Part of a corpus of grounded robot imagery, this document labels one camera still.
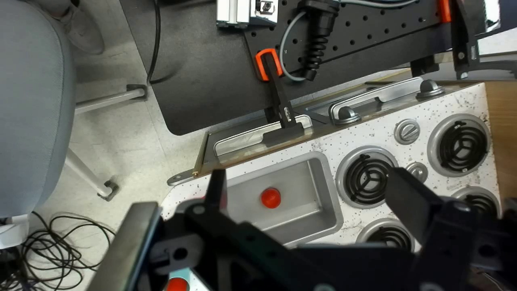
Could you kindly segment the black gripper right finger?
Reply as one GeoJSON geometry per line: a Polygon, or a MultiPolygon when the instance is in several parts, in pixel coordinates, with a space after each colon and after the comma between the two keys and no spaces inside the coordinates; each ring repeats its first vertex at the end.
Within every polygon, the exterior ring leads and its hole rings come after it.
{"type": "Polygon", "coordinates": [[[442,201],[405,168],[391,168],[386,204],[408,232],[424,232],[442,201]]]}

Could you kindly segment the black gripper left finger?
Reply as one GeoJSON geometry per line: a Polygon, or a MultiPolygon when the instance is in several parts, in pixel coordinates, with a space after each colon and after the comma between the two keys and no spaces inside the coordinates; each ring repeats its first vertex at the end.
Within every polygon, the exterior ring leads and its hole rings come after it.
{"type": "Polygon", "coordinates": [[[206,188],[205,204],[210,209],[219,209],[223,206],[223,196],[226,194],[226,172],[213,170],[206,188]]]}

